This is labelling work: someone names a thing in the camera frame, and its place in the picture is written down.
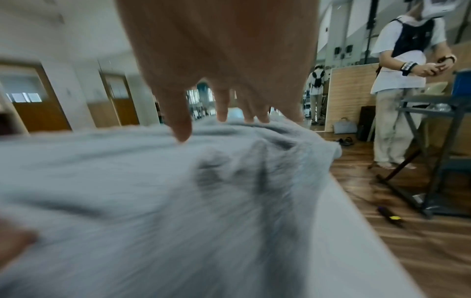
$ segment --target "blue container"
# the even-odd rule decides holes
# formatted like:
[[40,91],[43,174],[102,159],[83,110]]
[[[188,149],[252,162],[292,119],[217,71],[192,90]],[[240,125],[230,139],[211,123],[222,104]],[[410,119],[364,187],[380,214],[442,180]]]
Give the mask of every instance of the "blue container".
[[453,83],[452,96],[471,95],[471,69],[457,71]]

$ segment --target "brown door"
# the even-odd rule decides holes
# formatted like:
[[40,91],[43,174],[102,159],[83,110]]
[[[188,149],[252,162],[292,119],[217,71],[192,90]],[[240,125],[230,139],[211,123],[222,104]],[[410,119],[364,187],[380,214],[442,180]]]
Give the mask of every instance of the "brown door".
[[106,73],[100,74],[106,94],[113,103],[121,125],[139,125],[126,76]]
[[29,132],[70,130],[41,65],[0,62],[0,83]]

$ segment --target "cable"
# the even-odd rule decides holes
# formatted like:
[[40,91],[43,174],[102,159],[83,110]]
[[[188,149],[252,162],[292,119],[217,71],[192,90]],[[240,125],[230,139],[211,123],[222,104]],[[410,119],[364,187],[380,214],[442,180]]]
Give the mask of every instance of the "cable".
[[432,248],[432,250],[434,252],[439,253],[442,256],[445,256],[448,259],[451,259],[451,260],[453,260],[457,263],[466,264],[468,266],[471,266],[471,261],[460,258],[460,257],[456,256],[455,254],[448,252],[442,246],[440,246],[439,244],[436,244],[435,242],[433,242],[433,240],[431,240],[427,235],[425,235],[415,225],[413,225],[410,222],[405,221],[402,217],[395,215],[388,207],[380,206],[380,205],[378,205],[378,204],[376,204],[376,203],[374,203],[370,200],[367,200],[367,199],[365,199],[365,198],[363,198],[363,197],[361,197],[361,196],[357,195],[356,193],[353,193],[349,190],[344,189],[344,191],[347,194],[349,194],[351,196],[354,196],[355,198],[360,199],[360,200],[376,207],[378,212],[391,224],[393,224],[393,225],[395,225],[395,226],[397,226],[401,229],[404,229],[405,231],[409,232],[410,234],[419,236],[422,240],[424,240],[425,242],[427,242],[429,244],[429,247]]

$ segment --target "person's hand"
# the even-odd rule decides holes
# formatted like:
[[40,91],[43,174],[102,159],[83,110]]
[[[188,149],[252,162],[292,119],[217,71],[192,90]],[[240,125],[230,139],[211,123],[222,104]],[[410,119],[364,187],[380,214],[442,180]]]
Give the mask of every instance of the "person's hand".
[[440,73],[447,71],[448,69],[452,68],[455,63],[453,63],[453,60],[451,59],[446,59],[442,63],[436,64],[437,68],[440,70]]
[[416,65],[411,72],[418,77],[433,77],[440,73],[440,69],[435,63],[427,63],[425,65]]
[[217,119],[231,96],[246,122],[269,122],[268,107],[299,122],[315,59],[318,0],[116,0],[124,28],[165,124],[191,135],[186,90],[205,78]]
[[19,228],[0,218],[0,270],[37,240],[34,231]]

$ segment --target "gray cloth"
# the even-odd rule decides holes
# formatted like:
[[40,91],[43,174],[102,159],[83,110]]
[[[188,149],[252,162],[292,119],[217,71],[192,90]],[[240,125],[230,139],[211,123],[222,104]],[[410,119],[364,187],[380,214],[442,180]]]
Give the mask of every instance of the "gray cloth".
[[0,141],[0,213],[40,232],[0,297],[302,297],[338,156],[287,120]]

